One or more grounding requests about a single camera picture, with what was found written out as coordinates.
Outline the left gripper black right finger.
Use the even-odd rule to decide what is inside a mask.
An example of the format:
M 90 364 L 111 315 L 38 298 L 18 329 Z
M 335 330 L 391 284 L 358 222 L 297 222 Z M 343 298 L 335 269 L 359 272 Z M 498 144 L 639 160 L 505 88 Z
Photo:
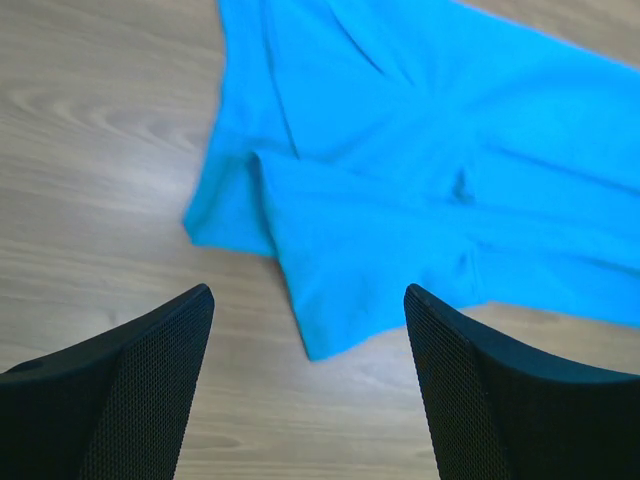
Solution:
M 440 478 L 638 478 L 637 375 L 529 346 L 417 284 L 404 309 Z

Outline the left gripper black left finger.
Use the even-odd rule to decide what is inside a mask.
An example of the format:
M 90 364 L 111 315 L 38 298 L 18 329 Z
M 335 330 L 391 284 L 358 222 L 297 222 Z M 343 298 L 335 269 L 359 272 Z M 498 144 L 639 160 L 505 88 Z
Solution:
M 213 314 L 201 284 L 3 372 L 2 478 L 173 478 Z

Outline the teal t-shirt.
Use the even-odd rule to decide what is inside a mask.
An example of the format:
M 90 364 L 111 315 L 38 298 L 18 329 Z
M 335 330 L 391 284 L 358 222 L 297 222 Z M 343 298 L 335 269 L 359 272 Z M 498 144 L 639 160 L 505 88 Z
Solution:
M 416 283 L 639 322 L 639 72 L 455 1 L 223 1 L 191 241 L 274 258 L 308 357 Z

